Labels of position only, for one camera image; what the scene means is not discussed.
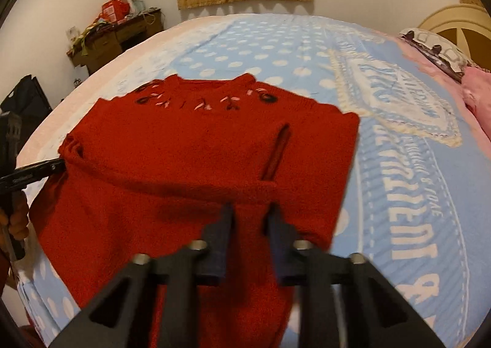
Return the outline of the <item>person's left hand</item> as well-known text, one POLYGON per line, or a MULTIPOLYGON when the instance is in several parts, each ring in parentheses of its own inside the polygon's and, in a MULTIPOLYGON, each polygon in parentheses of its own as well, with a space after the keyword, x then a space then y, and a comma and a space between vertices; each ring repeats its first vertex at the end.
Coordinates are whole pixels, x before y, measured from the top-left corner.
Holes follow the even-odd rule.
POLYGON ((1 226, 7 227, 16 241, 22 241, 28 234, 28 203, 23 191, 13 193, 13 214, 7 216, 1 211, 1 226))

